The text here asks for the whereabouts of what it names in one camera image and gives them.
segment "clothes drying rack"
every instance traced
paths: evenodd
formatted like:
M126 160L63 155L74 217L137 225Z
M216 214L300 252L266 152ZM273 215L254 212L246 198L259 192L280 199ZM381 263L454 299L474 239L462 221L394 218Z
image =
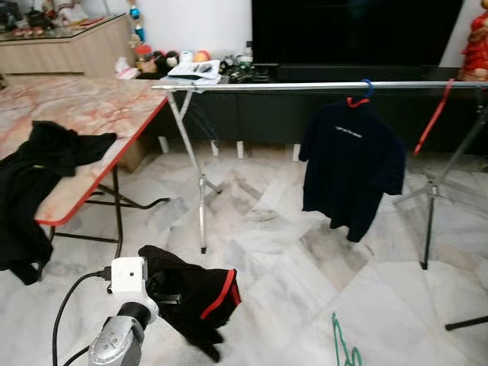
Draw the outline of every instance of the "clothes drying rack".
M424 82L371 82L375 89L443 89L448 82L443 81L424 81ZM219 85L155 85L152 88L164 90L168 98L169 106L172 109L172 113L175 117L176 124L180 131L181 137L185 144L185 148L190 156L190 160L199 174L198 187L200 190L200 203L199 203L199 225L200 225L200 241L201 252L205 253L207 250L206 234L205 234L205 188L209 187L218 194L221 190L211 183L197 160L194 154L191 141L188 138L188 134L183 122L183 118L190 106L191 97L196 93L203 92L269 92L269 91L305 91L305 90L352 90L352 89L368 89L371 85L366 82L313 82L313 83L277 83L277 84L219 84ZM481 90L482 88L488 88L488 82L453 82L452 88L455 89L473 89ZM178 109L178 105L175 101L174 93L186 92L185 99L181 109ZM471 145L480 131L483 129L486 121L488 120L488 107L479 107L479 116L477 121L471 127L468 134L465 136L459 147L456 149L448 163L442 170L438 177L430 180L423 188L414 191L404 197L401 197L394 201L395 204L417 197L421 194L426 194L429 198L428 220L427 230L425 232L425 249L423 260L420 265L424 270L429 265L429 250L432 238L432 223L434 219L434 207L435 200L439 197L438 187L445 182L446 176L453 169L456 161L459 160L461 155Z

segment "black clothing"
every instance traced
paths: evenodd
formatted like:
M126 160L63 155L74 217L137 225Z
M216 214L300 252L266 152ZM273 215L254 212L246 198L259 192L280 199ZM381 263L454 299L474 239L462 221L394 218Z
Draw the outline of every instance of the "black clothing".
M98 161L115 133L79 136L54 122L33 121L29 140L0 161L0 270L11 269L25 284L37 281L53 247L35 222L37 208L77 165Z
M351 242L368 231L383 193L402 193L405 146L368 104L323 106L307 127L300 160L308 160L303 210L322 212L332 229L348 226Z
M215 329L226 324L241 301L236 270L204 269L155 246L142 247L139 255L147 259L147 291L155 302L164 295L181 295L178 305L158 303L159 315L218 362L214 344L223 338Z

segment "green hanger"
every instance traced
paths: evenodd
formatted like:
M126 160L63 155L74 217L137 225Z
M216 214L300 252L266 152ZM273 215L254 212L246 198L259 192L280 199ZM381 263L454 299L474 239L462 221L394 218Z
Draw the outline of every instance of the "green hanger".
M341 326L339 325L339 320L337 319L336 313L333 313L332 314L332 326L333 326L333 329L334 329L334 341L335 341L335 349L336 349L335 350L335 355L337 356L337 366L341 366L341 365L340 365L340 360L339 360L339 344L337 342L337 332L336 332L336 330L339 331L339 338L341 339L342 348L344 349L344 354L345 354L345 363L344 363L344 366L362 366L363 365L363 361L362 361L362 358L361 358L361 354L359 353L359 350L356 347L354 347L352 349L352 356L351 356L351 358L349 358L348 348L345 345L345 340L344 340L344 337L342 336Z

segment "red table edge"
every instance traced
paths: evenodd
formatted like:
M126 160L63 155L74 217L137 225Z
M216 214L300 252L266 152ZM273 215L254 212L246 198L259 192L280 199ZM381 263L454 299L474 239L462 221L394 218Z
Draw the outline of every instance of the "red table edge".
M114 157L112 162L107 165L107 167L104 169L104 171L98 176L97 179L93 182L91 187L86 191L85 195L83 195L79 201L75 204L75 206L62 218L61 220L57 221L49 221L49 220L36 220L37 223L42 224L42 225L49 225L49 226L59 226L59 225L64 225L67 223L71 218L76 214L76 211L85 203L85 201L90 197L90 194L98 187L98 184L101 182L103 178L109 173L110 170L119 162L119 160L122 158L122 155L132 146L133 142L137 139L137 137L140 136L140 134L146 129L147 125L149 122L156 116L156 114L161 110L161 108L166 104L168 101L167 97L165 96L162 102L159 104L158 107L151 113L151 115L146 119L146 122L141 125L141 127L138 129L138 131L132 135L130 140L127 142L127 144L120 150L120 152Z

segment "marble floor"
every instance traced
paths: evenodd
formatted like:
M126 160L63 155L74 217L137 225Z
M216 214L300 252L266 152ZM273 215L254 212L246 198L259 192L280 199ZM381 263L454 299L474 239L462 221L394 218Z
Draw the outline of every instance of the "marble floor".
M301 212L306 165L291 162L291 149L252 146L238 160L232 147L219 158L210 147L198 156L223 193L207 195L206 255L197 231L197 176L180 146L150 154L133 174L121 173L121 193L147 203L172 202L148 211L124 209L122 255L145 244L160 246L205 268L235 268L242 303L221 328L223 365L336 365L332 314L349 348L364 365L486 366L488 324L446 332L443 325L488 315L488 175L466 157L449 176L435 212L428 271L419 267L425 198L394 206L386 196L363 240L345 240L319 213ZM444 156L410 161L405 193L439 172ZM455 185L470 189L459 193ZM111 207L85 205L62 228L113 236ZM43 280L25 287L0 272L0 364L51 365L53 321L65 293L84 273L108 265L114 245L57 237ZM88 279L73 294L59 329L64 362L86 346L118 308L107 283ZM73 365L86 365L81 357ZM210 365L162 319L146 330L141 365Z

